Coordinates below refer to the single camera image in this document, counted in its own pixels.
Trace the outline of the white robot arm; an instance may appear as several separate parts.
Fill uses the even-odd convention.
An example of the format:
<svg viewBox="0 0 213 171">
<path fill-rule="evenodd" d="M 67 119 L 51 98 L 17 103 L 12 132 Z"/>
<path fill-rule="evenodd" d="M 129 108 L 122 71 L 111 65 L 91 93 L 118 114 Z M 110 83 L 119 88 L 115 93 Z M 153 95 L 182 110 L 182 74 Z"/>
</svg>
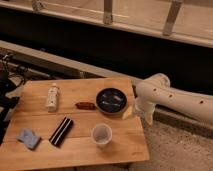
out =
<svg viewBox="0 0 213 171">
<path fill-rule="evenodd" d="M 139 82 L 136 95 L 133 104 L 124 112 L 123 119 L 139 116 L 152 125 L 155 108 L 162 105 L 213 125 L 213 95 L 172 88 L 165 74 L 158 73 Z"/>
</svg>

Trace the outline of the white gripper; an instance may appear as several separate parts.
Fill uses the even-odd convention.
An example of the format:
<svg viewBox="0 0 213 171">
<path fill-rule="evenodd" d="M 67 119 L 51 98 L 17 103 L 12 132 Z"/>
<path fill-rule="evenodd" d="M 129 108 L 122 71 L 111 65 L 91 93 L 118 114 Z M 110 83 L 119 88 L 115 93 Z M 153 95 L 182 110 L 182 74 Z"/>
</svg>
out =
<svg viewBox="0 0 213 171">
<path fill-rule="evenodd" d="M 152 125 L 155 107 L 156 107 L 155 103 L 137 97 L 134 101 L 133 107 L 129 106 L 123 113 L 122 119 L 123 120 L 130 119 L 133 117 L 134 114 L 143 118 L 149 125 Z"/>
</svg>

